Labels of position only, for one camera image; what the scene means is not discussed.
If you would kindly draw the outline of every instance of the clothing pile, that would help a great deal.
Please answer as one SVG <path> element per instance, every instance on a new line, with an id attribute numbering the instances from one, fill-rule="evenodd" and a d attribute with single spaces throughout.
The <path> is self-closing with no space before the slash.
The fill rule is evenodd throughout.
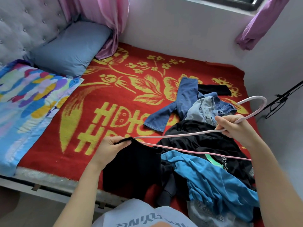
<path id="1" fill-rule="evenodd" d="M 176 101 L 151 114 L 144 125 L 163 132 L 173 111 L 180 122 L 165 135 L 215 129 L 216 115 L 235 114 L 233 105 L 218 95 L 231 95 L 225 85 L 198 85 L 183 77 Z M 209 154 L 191 154 L 161 147 L 149 147 L 132 137 L 103 170 L 103 188 L 114 191 L 132 182 L 133 198 L 143 200 L 148 187 L 158 184 L 163 191 L 157 206 L 169 206 L 172 198 L 186 199 L 189 218 L 197 226 L 251 226 L 260 218 L 252 163 Z M 222 133 L 162 138 L 157 144 L 196 152 L 247 158 L 236 142 Z"/>

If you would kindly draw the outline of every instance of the person's left hand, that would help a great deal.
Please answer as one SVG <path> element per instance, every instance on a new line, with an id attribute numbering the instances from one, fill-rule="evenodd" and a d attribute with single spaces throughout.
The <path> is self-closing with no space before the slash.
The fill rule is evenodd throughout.
<path id="1" fill-rule="evenodd" d="M 131 144 L 131 141 L 125 141 L 114 145 L 114 143 L 117 143 L 122 139 L 124 139 L 124 137 L 121 136 L 105 137 L 101 141 L 95 155 L 91 159 L 91 163 L 98 167 L 104 168 L 116 157 L 120 150 Z"/>

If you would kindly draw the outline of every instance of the blue pillow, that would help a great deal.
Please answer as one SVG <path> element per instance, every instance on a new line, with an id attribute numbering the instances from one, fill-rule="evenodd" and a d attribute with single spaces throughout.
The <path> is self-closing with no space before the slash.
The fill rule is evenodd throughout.
<path id="1" fill-rule="evenodd" d="M 105 25 L 78 21 L 24 58 L 46 72 L 81 77 L 111 33 Z"/>

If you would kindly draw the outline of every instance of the pink curtain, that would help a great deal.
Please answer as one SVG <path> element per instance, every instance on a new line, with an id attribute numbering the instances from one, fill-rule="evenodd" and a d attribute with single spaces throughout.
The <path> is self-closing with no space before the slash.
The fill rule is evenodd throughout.
<path id="1" fill-rule="evenodd" d="M 244 31 L 236 37 L 242 50 L 252 50 L 278 19 L 289 0 L 268 0 Z"/>
<path id="2" fill-rule="evenodd" d="M 129 0 L 59 0 L 67 21 L 81 13 L 93 22 L 107 25 L 113 30 L 96 58 L 102 60 L 112 56 L 118 48 L 118 36 L 125 29 Z"/>

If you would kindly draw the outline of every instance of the gray headboard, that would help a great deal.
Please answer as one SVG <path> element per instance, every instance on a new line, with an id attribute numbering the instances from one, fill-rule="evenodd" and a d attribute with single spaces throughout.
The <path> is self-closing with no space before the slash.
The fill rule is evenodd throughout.
<path id="1" fill-rule="evenodd" d="M 0 68 L 66 25 L 58 0 L 0 0 Z"/>

